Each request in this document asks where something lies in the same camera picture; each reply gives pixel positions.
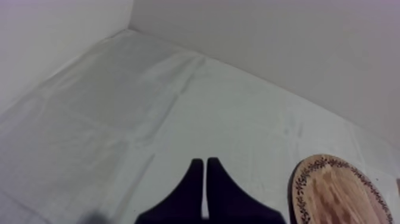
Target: wood carving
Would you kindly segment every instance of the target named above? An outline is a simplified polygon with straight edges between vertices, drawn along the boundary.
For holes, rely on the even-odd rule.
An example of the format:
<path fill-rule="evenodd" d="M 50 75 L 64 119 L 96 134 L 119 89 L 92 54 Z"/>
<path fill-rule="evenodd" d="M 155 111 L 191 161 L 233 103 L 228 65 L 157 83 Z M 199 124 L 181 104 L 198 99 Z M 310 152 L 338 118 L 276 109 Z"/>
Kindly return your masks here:
<path fill-rule="evenodd" d="M 298 224 L 393 224 L 385 200 L 357 168 L 332 155 L 313 155 L 298 165 L 292 183 Z"/>

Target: white wall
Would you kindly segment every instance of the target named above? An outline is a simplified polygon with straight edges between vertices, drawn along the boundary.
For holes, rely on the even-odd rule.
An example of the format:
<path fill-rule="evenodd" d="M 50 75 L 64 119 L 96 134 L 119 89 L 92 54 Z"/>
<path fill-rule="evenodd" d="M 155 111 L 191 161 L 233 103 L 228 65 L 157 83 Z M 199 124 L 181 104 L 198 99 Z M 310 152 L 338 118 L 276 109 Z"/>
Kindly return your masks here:
<path fill-rule="evenodd" d="M 0 0 L 0 109 L 128 27 L 133 0 Z"/>
<path fill-rule="evenodd" d="M 269 80 L 400 147 L 398 1 L 136 0 L 130 27 Z"/>

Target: white bed sheet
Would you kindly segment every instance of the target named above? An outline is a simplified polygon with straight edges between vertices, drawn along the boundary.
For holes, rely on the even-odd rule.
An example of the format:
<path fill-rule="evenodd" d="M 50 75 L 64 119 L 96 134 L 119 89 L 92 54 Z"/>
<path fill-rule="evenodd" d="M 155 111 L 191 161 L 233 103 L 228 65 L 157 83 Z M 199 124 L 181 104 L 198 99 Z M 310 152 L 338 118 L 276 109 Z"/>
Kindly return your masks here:
<path fill-rule="evenodd" d="M 318 153 L 367 174 L 400 223 L 400 149 L 244 71 L 129 30 L 2 114 L 0 142 L 0 223 L 74 223 L 95 209 L 113 217 L 133 190 L 121 217 L 132 223 L 192 158 L 213 156 L 289 223 L 289 176 Z"/>

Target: round wooden plate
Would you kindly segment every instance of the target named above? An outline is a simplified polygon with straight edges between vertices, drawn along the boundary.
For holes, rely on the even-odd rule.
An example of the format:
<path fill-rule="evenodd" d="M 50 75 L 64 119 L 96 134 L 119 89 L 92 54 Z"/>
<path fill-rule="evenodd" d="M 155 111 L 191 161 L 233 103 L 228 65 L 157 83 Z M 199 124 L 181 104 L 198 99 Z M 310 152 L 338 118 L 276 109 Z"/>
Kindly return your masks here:
<path fill-rule="evenodd" d="M 385 200 L 357 168 L 332 155 L 301 161 L 292 182 L 298 224 L 393 224 Z"/>

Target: decorative border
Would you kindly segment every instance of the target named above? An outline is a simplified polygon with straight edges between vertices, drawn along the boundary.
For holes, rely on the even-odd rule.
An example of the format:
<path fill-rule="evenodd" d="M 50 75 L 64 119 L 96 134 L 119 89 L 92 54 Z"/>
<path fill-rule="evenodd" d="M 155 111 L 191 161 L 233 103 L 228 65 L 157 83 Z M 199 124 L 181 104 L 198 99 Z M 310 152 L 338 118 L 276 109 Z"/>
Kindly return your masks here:
<path fill-rule="evenodd" d="M 345 161 L 340 161 L 335 158 L 324 158 L 321 156 L 320 159 L 316 160 L 314 163 L 310 163 L 306 168 L 301 171 L 300 177 L 295 181 L 295 189 L 297 191 L 297 206 L 299 207 L 299 211 L 301 214 L 301 222 L 302 224 L 309 224 L 311 220 L 311 216 L 306 209 L 306 202 L 303 199 L 304 195 L 304 187 L 307 185 L 307 178 L 310 177 L 312 172 L 315 172 L 318 169 L 324 168 L 326 165 L 338 168 L 350 168 L 351 172 L 358 177 L 358 179 L 367 186 L 371 193 L 375 196 L 375 199 L 378 203 L 382 206 L 383 211 L 385 211 L 387 216 L 387 221 L 389 224 L 393 224 L 393 217 L 389 211 L 388 205 L 383 201 L 382 196 L 380 195 L 379 191 L 375 188 L 372 182 L 365 177 L 357 168 L 351 166 L 349 163 Z"/>

